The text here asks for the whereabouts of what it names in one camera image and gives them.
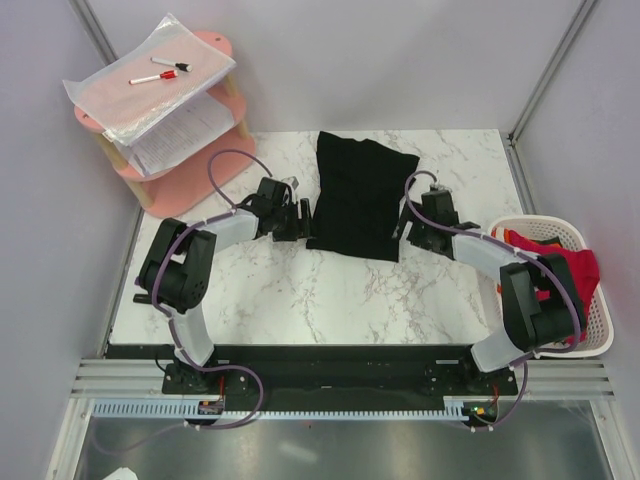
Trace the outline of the black t shirt blue logo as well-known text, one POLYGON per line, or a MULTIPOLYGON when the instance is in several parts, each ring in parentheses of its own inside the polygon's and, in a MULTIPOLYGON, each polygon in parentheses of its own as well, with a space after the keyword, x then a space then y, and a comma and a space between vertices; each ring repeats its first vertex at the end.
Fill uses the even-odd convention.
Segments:
POLYGON ((350 257, 399 261, 393 232, 407 178, 420 158, 365 139, 322 131, 316 148, 320 193, 309 250, 350 257))

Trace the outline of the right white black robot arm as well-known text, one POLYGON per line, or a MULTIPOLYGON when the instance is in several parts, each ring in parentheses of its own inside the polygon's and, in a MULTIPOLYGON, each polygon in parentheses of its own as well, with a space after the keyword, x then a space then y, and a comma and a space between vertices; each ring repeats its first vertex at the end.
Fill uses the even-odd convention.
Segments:
POLYGON ((458 381, 483 392, 503 369, 535 350, 579 341, 587 327, 584 303, 560 253, 540 254, 497 240, 473 222, 459 221, 451 193, 431 189, 419 202, 406 200, 394 231, 413 246, 473 267, 500 287, 501 324, 473 344, 458 381))

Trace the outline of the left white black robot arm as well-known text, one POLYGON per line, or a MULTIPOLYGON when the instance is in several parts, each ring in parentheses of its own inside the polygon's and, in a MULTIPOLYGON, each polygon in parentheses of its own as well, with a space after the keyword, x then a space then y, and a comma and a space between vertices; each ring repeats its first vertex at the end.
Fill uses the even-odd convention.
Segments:
POLYGON ((201 303, 207 293, 214 255, 228 247, 263 237, 295 242, 312 236, 310 202, 297 198, 298 180, 264 177, 255 193, 230 211, 193 225, 168 218, 161 222, 135 284, 133 297, 168 320, 175 356, 187 364, 185 382, 208 393, 219 382, 219 369, 208 360, 215 346, 201 303))

